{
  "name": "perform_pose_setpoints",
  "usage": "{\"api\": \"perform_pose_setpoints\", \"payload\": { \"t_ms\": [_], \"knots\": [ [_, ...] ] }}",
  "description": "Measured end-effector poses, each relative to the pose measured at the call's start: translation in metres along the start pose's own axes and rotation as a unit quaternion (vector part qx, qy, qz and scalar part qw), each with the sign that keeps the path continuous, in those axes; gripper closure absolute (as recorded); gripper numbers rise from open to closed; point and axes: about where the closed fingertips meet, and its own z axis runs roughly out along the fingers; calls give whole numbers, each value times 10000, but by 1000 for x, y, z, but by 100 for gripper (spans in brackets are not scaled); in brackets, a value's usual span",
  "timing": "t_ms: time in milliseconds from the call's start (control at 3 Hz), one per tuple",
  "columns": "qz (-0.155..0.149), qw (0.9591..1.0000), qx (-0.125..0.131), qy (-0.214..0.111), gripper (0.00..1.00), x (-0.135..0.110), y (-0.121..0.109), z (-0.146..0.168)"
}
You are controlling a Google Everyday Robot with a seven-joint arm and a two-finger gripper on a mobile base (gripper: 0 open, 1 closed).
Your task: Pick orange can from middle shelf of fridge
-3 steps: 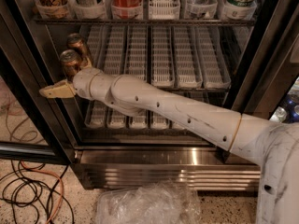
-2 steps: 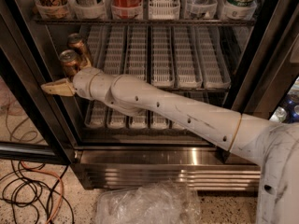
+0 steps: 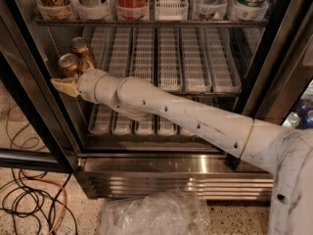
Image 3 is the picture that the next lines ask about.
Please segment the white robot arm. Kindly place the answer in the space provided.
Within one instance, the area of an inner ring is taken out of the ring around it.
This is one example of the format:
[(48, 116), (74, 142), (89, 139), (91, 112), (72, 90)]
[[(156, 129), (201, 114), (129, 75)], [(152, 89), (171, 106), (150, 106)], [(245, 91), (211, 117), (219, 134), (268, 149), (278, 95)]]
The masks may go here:
[(172, 95), (147, 80), (89, 67), (53, 86), (133, 120), (166, 118), (273, 175), (268, 235), (313, 235), (313, 131), (245, 117)]

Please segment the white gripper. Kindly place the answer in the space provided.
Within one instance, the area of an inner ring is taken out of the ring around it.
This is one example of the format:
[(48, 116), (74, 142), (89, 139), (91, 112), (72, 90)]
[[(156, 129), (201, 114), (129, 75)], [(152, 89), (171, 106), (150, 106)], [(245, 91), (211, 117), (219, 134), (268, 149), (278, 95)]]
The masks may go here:
[(81, 60), (81, 70), (84, 74), (78, 78), (52, 78), (53, 86), (60, 92), (76, 98), (80, 95), (85, 101), (99, 103), (96, 99), (96, 85), (100, 79), (107, 75), (103, 70), (94, 69), (94, 65), (87, 59)]

